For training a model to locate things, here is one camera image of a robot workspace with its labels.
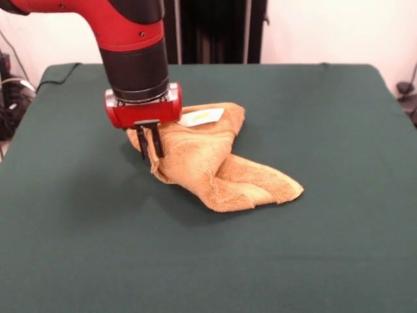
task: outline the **tan towel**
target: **tan towel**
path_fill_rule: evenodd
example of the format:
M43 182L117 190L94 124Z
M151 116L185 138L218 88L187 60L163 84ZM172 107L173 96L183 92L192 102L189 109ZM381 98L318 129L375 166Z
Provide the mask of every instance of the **tan towel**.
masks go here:
M225 108L218 122L194 127L170 123L160 126L165 157L158 159L150 131L152 174L165 184L189 190L216 212L253 209L268 203L293 201L303 187L284 173L231 154L232 144L245 118L244 108L233 103L205 104L183 108L183 113L207 108ZM139 150L135 130L127 131Z

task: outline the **dark green tablecloth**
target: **dark green tablecloth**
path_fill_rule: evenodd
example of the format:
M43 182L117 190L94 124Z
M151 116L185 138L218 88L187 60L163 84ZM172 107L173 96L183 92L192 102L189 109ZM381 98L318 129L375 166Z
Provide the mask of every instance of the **dark green tablecloth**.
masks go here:
M163 185L104 110L101 65L49 68L0 165L0 312L417 312L417 140L369 66L171 68L247 109L234 152L303 184L220 215Z

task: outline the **folded towel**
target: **folded towel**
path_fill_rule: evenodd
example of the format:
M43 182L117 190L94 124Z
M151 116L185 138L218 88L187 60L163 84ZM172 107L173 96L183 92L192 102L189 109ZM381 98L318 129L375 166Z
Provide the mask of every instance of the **folded towel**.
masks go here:
M258 205L293 201L303 187L284 173L233 155L232 145L245 118L245 110L233 103L205 104L183 108L190 113L224 108L220 120L184 127L160 125L165 157L156 156L151 132L145 129L152 174L165 184L189 190L219 213L253 209ZM127 130L131 144L139 150L135 130Z

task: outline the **black cable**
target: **black cable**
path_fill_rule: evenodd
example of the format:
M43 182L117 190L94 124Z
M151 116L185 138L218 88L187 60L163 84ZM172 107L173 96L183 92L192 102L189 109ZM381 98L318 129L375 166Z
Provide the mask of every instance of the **black cable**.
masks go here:
M13 51L13 54L14 54L14 56L16 57L16 59L18 60L18 63L19 63L19 66L20 66L20 68L22 69L22 71L23 71L23 73L24 73L24 75L25 75L25 78L26 78L26 80L27 81L29 81L29 77L28 77L28 75L27 75L27 73L26 73L26 70L25 70L25 68L23 67L23 65L22 65L22 62L20 61L20 59L19 59L19 56L18 56L18 53L16 52L16 50L14 49L14 46L7 40L7 38L6 38L6 36L5 36L5 34L1 31L1 29L0 29L0 36L3 38L3 40L6 42L6 44L10 47L10 49L12 49L12 51Z
M412 73L412 76L411 76L411 81L410 81L409 88L407 89L407 94L409 94L409 93L411 92L411 89L412 89L412 83L413 83L413 81L416 79L416 74L417 74L417 63L416 63L416 65L414 66L414 72Z

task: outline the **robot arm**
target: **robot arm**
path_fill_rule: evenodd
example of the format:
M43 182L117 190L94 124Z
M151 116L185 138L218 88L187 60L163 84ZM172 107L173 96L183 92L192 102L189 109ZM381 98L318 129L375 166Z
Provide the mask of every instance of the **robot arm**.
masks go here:
M147 142L143 128L152 131L154 146L163 156L158 123L178 121L180 86L168 79L163 0L0 0L14 14L75 12L89 23L111 89L106 111L116 128L137 130L143 158Z

